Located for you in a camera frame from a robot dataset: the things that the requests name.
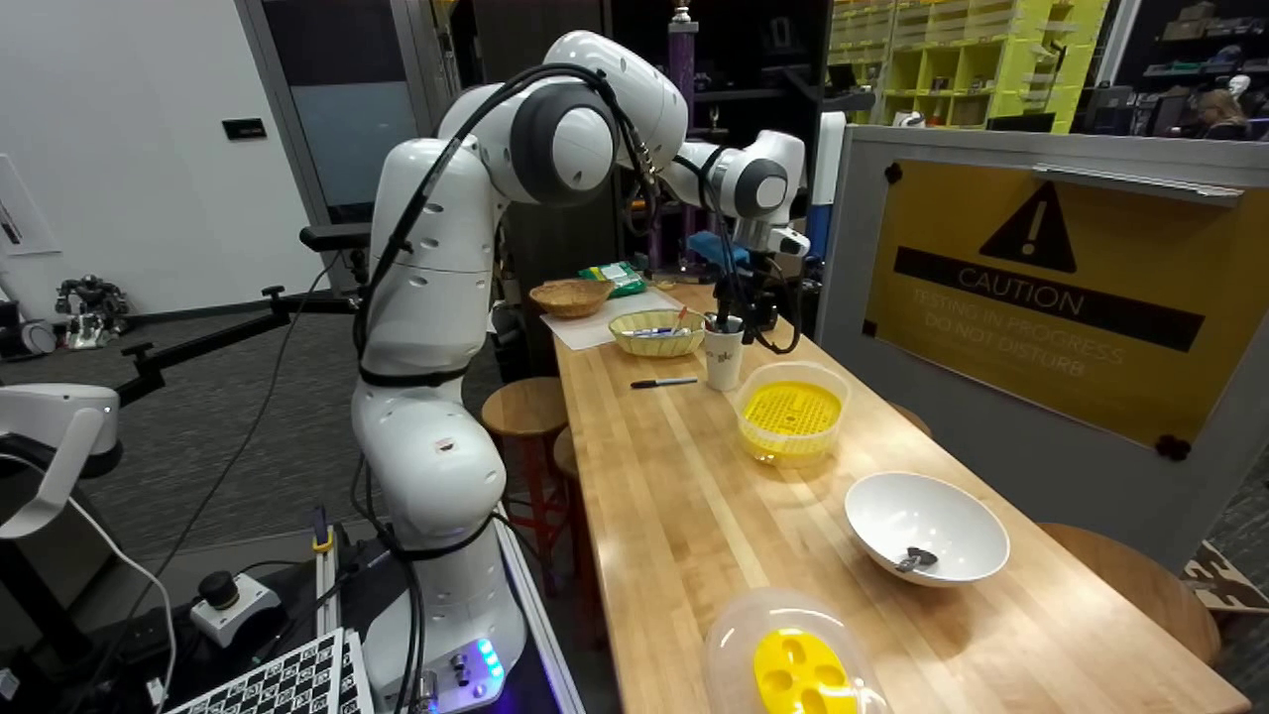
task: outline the yellow bowl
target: yellow bowl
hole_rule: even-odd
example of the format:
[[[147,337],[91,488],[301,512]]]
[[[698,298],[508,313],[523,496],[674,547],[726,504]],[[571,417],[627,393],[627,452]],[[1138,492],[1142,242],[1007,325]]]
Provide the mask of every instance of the yellow bowl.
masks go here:
[[[686,357],[706,341],[706,317],[686,309],[638,309],[611,317],[607,333],[631,357]]]
[[[742,444],[753,460],[817,460],[845,424],[845,381],[813,361],[757,369],[738,401]]]

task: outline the floor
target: floor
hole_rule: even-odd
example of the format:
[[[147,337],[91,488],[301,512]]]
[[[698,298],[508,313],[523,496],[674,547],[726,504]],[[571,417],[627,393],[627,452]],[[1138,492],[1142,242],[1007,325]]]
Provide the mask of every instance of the floor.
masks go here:
[[[127,345],[155,341],[174,345],[242,317],[186,317],[143,325]],[[131,365],[119,349],[95,353],[56,353],[48,361],[0,365],[0,381],[99,381],[119,385]],[[500,385],[496,349],[484,349],[464,385],[468,405],[480,405]],[[167,563],[167,583],[174,599],[190,599],[194,583],[218,567],[246,567],[258,559],[301,559],[305,528],[313,512],[353,524],[349,480],[357,468],[349,436],[349,389],[353,389],[353,345],[349,317],[301,317],[293,333],[274,329],[266,337],[230,345],[202,361],[167,373],[167,389],[123,413],[123,464],[83,484],[83,500],[115,532],[115,539],[143,563],[163,563],[182,539],[190,516],[198,524],[186,532],[178,555]],[[258,420],[254,440],[234,460],[242,436]],[[67,555],[75,536],[56,532],[44,547],[56,551],[56,571],[83,571],[91,555]],[[1269,460],[1257,480],[1249,480],[1237,500],[1221,512],[1210,539],[1261,587],[1269,587]],[[99,627],[127,611],[135,583],[115,571],[91,603],[83,603],[79,623]],[[619,710],[615,686],[607,678],[603,643],[595,631],[567,627],[567,603],[551,607],[555,631],[567,643],[579,690],[591,710]],[[1233,619],[1225,631],[1221,670],[1257,706],[1269,710],[1269,619]]]

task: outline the wooden stool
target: wooden stool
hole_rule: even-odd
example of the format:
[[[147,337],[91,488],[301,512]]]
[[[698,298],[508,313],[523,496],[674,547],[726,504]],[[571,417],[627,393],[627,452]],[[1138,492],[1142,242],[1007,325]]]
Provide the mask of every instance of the wooden stool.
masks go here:
[[[1162,631],[1190,647],[1202,662],[1217,662],[1221,631],[1198,595],[1150,555],[1071,524],[1043,524],[1079,563],[1106,579],[1126,603],[1146,611]]]
[[[571,432],[563,428],[551,444],[555,472],[579,476],[579,452],[571,448]]]
[[[480,405],[480,420],[504,448],[508,480],[523,480],[527,488],[527,512],[512,508],[512,524],[531,543],[551,591],[551,551],[571,528],[571,488],[551,464],[551,440],[563,428],[563,389],[555,377],[512,381]]]

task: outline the yellow warning sign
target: yellow warning sign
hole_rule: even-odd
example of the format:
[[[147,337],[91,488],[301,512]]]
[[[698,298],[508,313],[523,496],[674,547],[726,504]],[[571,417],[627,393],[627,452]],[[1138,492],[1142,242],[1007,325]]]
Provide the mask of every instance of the yellow warning sign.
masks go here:
[[[1186,456],[1269,309],[1269,190],[1194,206],[1027,171],[888,171],[876,337]]]

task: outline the storage shelf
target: storage shelf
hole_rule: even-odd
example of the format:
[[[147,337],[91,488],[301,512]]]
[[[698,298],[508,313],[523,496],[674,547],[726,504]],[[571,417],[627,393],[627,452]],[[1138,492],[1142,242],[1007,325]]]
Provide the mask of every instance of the storage shelf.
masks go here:
[[[837,0],[829,60],[880,63],[872,123],[983,127],[1051,111],[1071,131],[1110,0]]]
[[[912,99],[987,99],[991,91],[884,91],[884,95],[912,95]]]
[[[1146,71],[1142,79],[1221,79],[1221,75],[1269,75],[1269,67],[1233,67],[1233,71]]]
[[[1225,44],[1241,44],[1245,56],[1269,56],[1269,36],[1198,36],[1198,40],[1150,40],[1146,63],[1154,60],[1206,60]]]

